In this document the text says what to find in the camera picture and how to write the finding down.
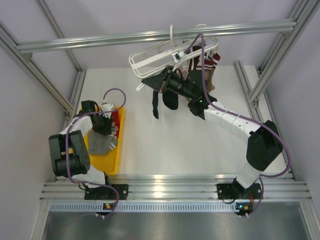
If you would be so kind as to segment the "grey sock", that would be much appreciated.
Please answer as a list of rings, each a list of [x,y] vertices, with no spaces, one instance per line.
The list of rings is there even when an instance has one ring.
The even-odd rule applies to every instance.
[[[102,135],[90,130],[87,135],[88,153],[90,155],[107,155],[108,152],[116,149],[118,146],[117,130],[116,126],[112,127],[109,135]]]

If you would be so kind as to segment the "white plastic clip hanger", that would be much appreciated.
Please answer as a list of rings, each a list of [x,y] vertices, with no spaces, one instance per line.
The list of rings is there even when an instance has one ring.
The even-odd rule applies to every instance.
[[[181,67],[188,68],[189,73],[193,71],[189,70],[190,62],[198,56],[200,56],[202,64],[201,70],[205,70],[205,54],[218,53],[219,40],[216,37],[205,37],[204,39],[199,37],[197,40],[187,38],[181,43],[176,43],[173,33],[173,26],[171,25],[169,30],[170,40],[154,44],[129,56],[128,63],[136,77],[145,79],[155,76],[167,66],[172,66],[174,70],[180,70]],[[175,63],[172,53],[176,51],[190,52],[187,61]]]

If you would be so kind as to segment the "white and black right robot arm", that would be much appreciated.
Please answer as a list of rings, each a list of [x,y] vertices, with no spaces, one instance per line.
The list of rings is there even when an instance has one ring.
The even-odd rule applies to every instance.
[[[246,164],[233,180],[231,188],[238,198],[246,198],[258,177],[283,151],[278,130],[272,121],[261,123],[225,108],[206,92],[200,70],[192,70],[186,78],[167,66],[157,75],[141,81],[154,92],[175,93],[188,100],[190,112],[237,136],[246,146]]]

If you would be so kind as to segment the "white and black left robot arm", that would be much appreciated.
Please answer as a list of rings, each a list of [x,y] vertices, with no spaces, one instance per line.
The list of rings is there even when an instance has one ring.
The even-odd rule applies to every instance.
[[[108,183],[106,174],[96,169],[90,154],[107,153],[110,137],[113,136],[112,111],[115,105],[86,100],[70,124],[60,133],[48,139],[52,170],[57,177],[71,178],[82,182],[103,199],[113,194],[113,186]]]

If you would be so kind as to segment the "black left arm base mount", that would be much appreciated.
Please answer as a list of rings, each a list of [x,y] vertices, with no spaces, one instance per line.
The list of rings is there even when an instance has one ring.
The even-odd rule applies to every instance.
[[[114,188],[119,197],[117,197],[116,192],[110,188],[99,186],[96,188],[89,188],[87,186],[83,186],[79,188],[84,190],[84,199],[85,200],[126,200],[129,193],[129,185],[128,184],[112,184],[112,188]]]

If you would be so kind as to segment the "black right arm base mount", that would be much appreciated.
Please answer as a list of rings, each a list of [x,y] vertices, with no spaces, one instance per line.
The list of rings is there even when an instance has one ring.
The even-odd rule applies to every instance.
[[[254,183],[249,188],[236,186],[233,183],[219,183],[216,185],[218,199],[227,203],[235,200],[259,200],[262,196],[262,187]]]

